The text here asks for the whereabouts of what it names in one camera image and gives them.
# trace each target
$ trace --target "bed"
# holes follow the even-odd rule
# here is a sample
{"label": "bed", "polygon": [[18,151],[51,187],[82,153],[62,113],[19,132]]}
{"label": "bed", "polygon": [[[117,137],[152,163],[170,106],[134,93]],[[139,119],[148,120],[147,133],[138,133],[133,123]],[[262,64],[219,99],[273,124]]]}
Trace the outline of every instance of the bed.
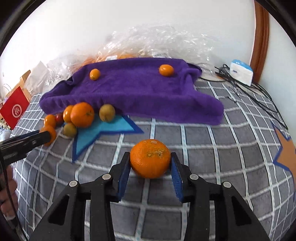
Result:
{"label": "bed", "polygon": [[[219,126],[178,124],[162,120],[130,117],[143,134],[101,136],[73,164],[72,141],[57,129],[58,137],[49,147],[32,150],[26,159],[14,165],[18,183],[18,214],[31,235],[46,210],[72,180],[85,183],[110,170],[120,162],[124,152],[143,139],[155,138],[176,152],[208,182],[231,182],[242,195],[271,240],[278,241],[296,218],[294,183],[289,171],[274,165],[281,146],[274,124],[287,138],[279,123],[248,97],[238,97],[223,83],[197,81],[196,89],[222,101],[225,111]],[[263,104],[272,103],[252,94]],[[31,103],[12,132],[12,136],[38,130],[43,126],[44,112],[40,95]],[[89,207],[86,205],[85,237],[89,240]],[[133,171],[120,203],[111,204],[116,240],[182,240],[187,222],[187,204],[175,196],[171,176],[143,179]],[[210,240],[215,239],[214,203],[210,203]]]}

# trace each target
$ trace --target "red box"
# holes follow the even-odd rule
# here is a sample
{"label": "red box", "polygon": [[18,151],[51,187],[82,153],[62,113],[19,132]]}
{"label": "red box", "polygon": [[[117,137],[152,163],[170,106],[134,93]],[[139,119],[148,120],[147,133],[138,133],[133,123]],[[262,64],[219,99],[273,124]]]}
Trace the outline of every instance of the red box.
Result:
{"label": "red box", "polygon": [[17,122],[24,114],[29,104],[22,89],[18,87],[0,109],[0,114],[12,130],[17,125]]}

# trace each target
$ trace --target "purple towel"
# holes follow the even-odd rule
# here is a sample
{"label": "purple towel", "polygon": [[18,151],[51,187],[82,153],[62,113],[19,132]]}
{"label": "purple towel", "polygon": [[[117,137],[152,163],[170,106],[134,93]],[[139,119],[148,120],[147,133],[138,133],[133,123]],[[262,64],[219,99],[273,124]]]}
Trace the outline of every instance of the purple towel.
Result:
{"label": "purple towel", "polygon": [[[158,72],[162,64],[173,66],[172,77]],[[92,69],[101,71],[97,81],[89,78]],[[89,64],[71,78],[58,83],[40,99],[46,114],[63,112],[68,105],[87,102],[98,111],[111,104],[118,114],[156,118],[176,123],[218,125],[223,104],[198,92],[194,81],[199,68],[181,59],[129,58]]]}

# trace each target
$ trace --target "silver screw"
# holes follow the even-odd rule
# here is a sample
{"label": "silver screw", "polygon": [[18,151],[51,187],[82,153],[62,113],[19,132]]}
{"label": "silver screw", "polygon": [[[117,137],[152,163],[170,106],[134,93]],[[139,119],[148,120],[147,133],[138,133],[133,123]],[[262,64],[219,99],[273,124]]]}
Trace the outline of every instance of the silver screw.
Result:
{"label": "silver screw", "polygon": [[197,180],[197,179],[198,179],[198,175],[196,175],[196,174],[191,174],[191,175],[190,175],[190,179],[192,179],[192,180]]}
{"label": "silver screw", "polygon": [[75,187],[77,185],[77,182],[76,181],[71,181],[70,183],[69,183],[69,186],[70,187]]}
{"label": "silver screw", "polygon": [[104,180],[109,180],[110,178],[111,178],[111,175],[110,174],[104,174],[103,176],[102,176],[102,178],[104,179]]}
{"label": "silver screw", "polygon": [[224,182],[223,186],[226,188],[231,188],[231,183],[230,182]]}

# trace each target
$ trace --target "white device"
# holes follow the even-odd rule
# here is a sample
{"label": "white device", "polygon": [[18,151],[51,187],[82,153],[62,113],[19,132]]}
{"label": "white device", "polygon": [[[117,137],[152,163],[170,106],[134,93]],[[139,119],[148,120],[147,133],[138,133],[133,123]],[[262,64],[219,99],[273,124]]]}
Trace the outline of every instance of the white device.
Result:
{"label": "white device", "polygon": [[234,59],[230,64],[230,75],[235,78],[237,81],[251,86],[253,79],[253,70],[246,63]]}

